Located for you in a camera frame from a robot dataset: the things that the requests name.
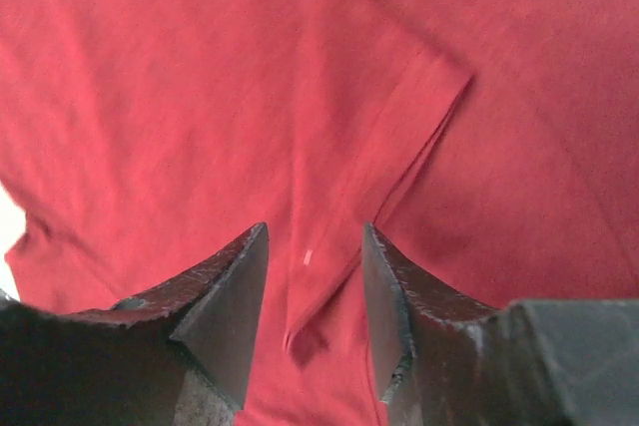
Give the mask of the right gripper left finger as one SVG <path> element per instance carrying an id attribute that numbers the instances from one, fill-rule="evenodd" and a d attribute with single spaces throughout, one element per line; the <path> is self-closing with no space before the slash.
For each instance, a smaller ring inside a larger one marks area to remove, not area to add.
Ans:
<path id="1" fill-rule="evenodd" d="M 269 262 L 264 223 L 107 310 L 1 299 L 5 425 L 230 425 L 246 402 Z"/>

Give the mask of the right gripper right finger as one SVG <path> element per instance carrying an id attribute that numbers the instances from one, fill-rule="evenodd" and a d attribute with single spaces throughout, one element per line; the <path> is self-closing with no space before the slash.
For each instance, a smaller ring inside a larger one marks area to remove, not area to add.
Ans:
<path id="1" fill-rule="evenodd" d="M 487 306 L 375 226 L 361 248 L 378 399 L 392 425 L 634 425 L 638 303 Z"/>

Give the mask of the dark red t shirt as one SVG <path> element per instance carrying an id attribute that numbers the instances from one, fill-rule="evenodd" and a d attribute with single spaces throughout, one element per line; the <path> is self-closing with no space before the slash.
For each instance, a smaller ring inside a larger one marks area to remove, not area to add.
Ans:
<path id="1" fill-rule="evenodd" d="M 106 307 L 270 231 L 242 425 L 381 425 L 373 222 L 493 306 L 638 293 L 638 0 L 1 0 L 20 297 Z"/>

